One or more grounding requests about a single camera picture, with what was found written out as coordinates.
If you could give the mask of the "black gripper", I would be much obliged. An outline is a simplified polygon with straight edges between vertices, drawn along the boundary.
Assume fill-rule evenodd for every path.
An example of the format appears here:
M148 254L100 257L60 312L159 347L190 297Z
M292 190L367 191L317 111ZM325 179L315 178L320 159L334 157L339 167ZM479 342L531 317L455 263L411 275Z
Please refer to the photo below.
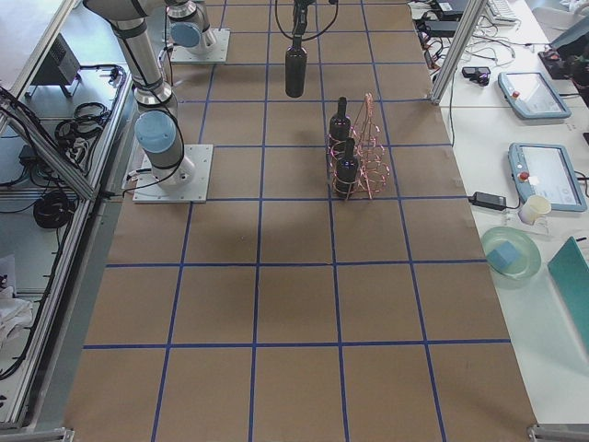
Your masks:
M304 37L308 22L308 7L314 3L315 0L294 0L292 32L294 38Z

